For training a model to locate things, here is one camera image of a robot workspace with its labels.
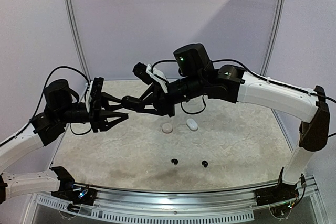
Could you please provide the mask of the black earbud charging case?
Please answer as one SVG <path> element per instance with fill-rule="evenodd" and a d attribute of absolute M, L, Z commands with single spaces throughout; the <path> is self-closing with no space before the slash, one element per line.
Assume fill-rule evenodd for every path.
<path fill-rule="evenodd" d="M 140 111 L 144 109 L 144 104 L 142 100 L 132 96 L 124 96 L 121 99 L 121 105 L 124 109 L 131 111 Z"/>

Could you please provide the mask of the white earbud charging case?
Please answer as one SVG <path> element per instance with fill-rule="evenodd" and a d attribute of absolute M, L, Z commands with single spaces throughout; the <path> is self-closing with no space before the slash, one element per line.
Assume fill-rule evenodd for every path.
<path fill-rule="evenodd" d="M 198 123 L 192 118 L 188 118 L 186 120 L 186 125 L 191 131 L 197 131 L 198 130 Z"/>

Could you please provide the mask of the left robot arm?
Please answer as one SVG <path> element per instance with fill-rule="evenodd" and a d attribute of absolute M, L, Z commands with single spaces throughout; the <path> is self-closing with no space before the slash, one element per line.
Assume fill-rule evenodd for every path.
<path fill-rule="evenodd" d="M 92 205 L 96 191 L 78 187 L 69 172 L 56 166 L 42 172 L 13 174 L 6 169 L 13 163 L 57 140 L 73 123 L 88 123 L 93 132 L 105 132 L 128 119 L 118 110 L 120 101 L 102 92 L 104 79 L 95 78 L 86 102 L 70 88 L 66 79 L 58 79 L 44 88 L 46 106 L 28 124 L 1 142 L 1 202 L 25 194 L 49 191 L 55 197 L 74 204 Z"/>

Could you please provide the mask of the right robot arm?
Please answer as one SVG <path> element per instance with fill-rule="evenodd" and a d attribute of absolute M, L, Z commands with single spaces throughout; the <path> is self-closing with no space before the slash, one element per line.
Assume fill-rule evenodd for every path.
<path fill-rule="evenodd" d="M 189 44 L 174 51 L 181 78 L 169 82 L 156 64 L 137 63 L 133 73 L 148 89 L 136 104 L 136 111 L 174 116 L 175 105 L 200 96 L 230 103 L 248 103 L 278 110 L 298 118 L 298 147 L 282 169 L 279 184 L 271 190 L 276 201 L 291 194 L 299 176 L 313 154 L 328 141 L 330 111 L 324 89 L 304 89 L 260 76 L 244 64 L 224 59 L 220 68 L 214 67 L 204 45 Z"/>

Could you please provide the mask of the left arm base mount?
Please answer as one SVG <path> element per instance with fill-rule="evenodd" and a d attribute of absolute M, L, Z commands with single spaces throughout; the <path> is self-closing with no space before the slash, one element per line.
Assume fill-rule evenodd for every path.
<path fill-rule="evenodd" d="M 67 200 L 74 205 L 93 206 L 98 191 L 89 185 L 77 186 L 74 183 L 61 184 L 57 191 L 51 192 L 53 197 Z"/>

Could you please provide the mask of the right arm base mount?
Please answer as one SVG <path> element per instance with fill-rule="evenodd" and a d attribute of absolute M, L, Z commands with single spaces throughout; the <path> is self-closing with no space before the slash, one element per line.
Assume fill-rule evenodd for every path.
<path fill-rule="evenodd" d="M 278 202 L 286 202 L 299 196 L 297 184 L 284 183 L 276 186 L 256 189 L 254 191 L 257 206 L 271 205 Z"/>

